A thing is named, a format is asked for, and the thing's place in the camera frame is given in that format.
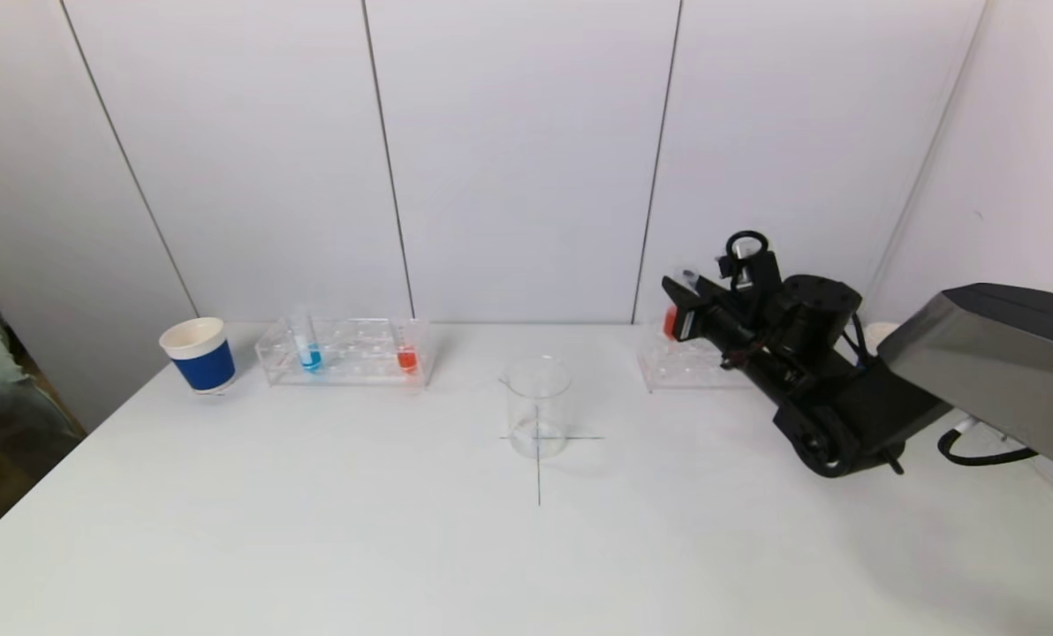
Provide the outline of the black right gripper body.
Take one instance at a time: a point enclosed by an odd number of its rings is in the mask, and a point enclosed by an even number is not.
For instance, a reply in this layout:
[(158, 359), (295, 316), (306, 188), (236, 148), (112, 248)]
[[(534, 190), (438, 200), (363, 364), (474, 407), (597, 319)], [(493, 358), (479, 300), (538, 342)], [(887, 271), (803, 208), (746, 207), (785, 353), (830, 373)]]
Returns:
[(757, 341), (754, 289), (724, 287), (700, 275), (684, 281), (664, 276), (661, 286), (675, 307), (670, 333), (676, 341), (704, 339), (726, 358)]

